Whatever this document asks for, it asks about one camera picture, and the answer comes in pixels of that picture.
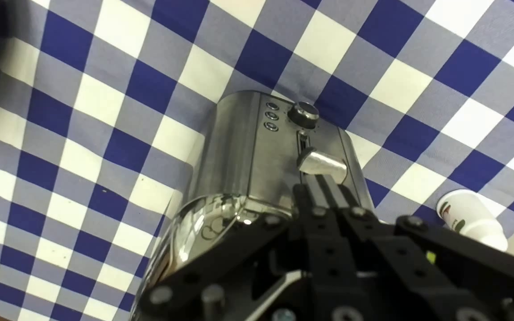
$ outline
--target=white object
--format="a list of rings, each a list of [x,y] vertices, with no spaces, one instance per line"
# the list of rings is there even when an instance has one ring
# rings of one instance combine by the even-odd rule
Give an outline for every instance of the white object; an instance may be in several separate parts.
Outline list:
[[[446,222],[449,231],[499,252],[506,252],[508,243],[503,234],[503,227],[494,220],[494,216],[473,191],[458,190],[448,193],[439,200],[437,215]]]

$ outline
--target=blue and white checkered fabric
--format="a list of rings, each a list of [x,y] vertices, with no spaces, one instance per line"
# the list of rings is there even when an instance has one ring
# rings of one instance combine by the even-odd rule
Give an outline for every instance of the blue and white checkered fabric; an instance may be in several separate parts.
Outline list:
[[[12,0],[0,65],[0,314],[126,320],[226,93],[348,129],[378,215],[451,190],[514,232],[514,2]]]

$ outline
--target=checkered tablecloth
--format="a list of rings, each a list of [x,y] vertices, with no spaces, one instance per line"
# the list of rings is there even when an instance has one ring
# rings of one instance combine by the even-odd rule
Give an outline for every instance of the checkered tablecloth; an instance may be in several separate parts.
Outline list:
[[[485,197],[514,232],[514,2],[10,0],[0,65],[0,314],[126,320],[226,93],[348,129],[378,215]]]

